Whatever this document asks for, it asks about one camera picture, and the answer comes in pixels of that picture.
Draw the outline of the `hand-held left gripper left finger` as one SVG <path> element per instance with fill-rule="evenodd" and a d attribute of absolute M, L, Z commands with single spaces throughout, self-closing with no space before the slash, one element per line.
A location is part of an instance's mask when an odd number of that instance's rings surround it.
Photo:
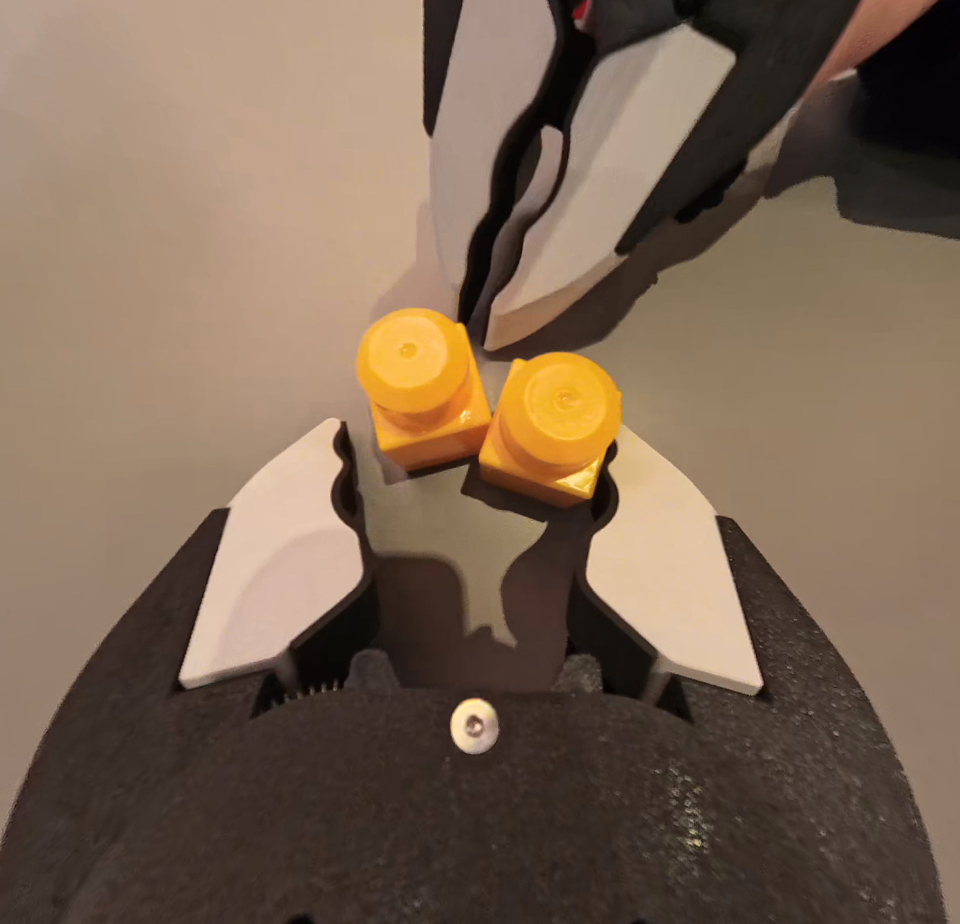
<path fill-rule="evenodd" d="M 222 535 L 178 672 L 186 690 L 272 673 L 346 679 L 374 640 L 374 554 L 349 429 L 327 419 L 250 478 Z"/>

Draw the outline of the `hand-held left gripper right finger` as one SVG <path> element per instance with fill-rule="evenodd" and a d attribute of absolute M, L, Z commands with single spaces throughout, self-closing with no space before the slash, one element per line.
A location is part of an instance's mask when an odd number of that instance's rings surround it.
<path fill-rule="evenodd" d="M 594 492 L 570 588 L 570 645 L 607 690 L 659 698 L 672 680 L 754 697 L 764 681 L 710 501 L 626 426 Z"/>

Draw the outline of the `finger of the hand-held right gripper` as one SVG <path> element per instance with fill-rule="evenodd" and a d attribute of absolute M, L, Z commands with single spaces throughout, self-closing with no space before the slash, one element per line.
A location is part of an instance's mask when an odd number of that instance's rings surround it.
<path fill-rule="evenodd" d="M 495 241 L 486 351 L 546 327 L 624 261 L 619 242 L 736 62 L 689 25 L 599 60 L 568 130 L 540 133 L 542 160 Z"/>
<path fill-rule="evenodd" d="M 429 203 L 438 259 L 474 316 L 570 25 L 565 0 L 429 0 Z"/>

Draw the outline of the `yellow mega block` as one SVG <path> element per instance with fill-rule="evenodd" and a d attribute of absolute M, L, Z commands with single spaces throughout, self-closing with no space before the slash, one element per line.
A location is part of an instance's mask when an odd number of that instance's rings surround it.
<path fill-rule="evenodd" d="M 406 472 L 478 456 L 491 425 L 465 327 L 426 308 L 379 318 L 356 356 L 380 452 Z"/>
<path fill-rule="evenodd" d="M 481 479 L 555 508 L 589 501 L 622 421 L 606 370 L 572 352 L 515 359 L 478 456 Z"/>

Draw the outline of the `person's right hand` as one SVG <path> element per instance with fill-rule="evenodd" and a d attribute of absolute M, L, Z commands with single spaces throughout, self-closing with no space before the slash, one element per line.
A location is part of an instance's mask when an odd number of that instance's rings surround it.
<path fill-rule="evenodd" d="M 840 76 L 891 42 L 939 0 L 860 0 L 811 87 Z"/>

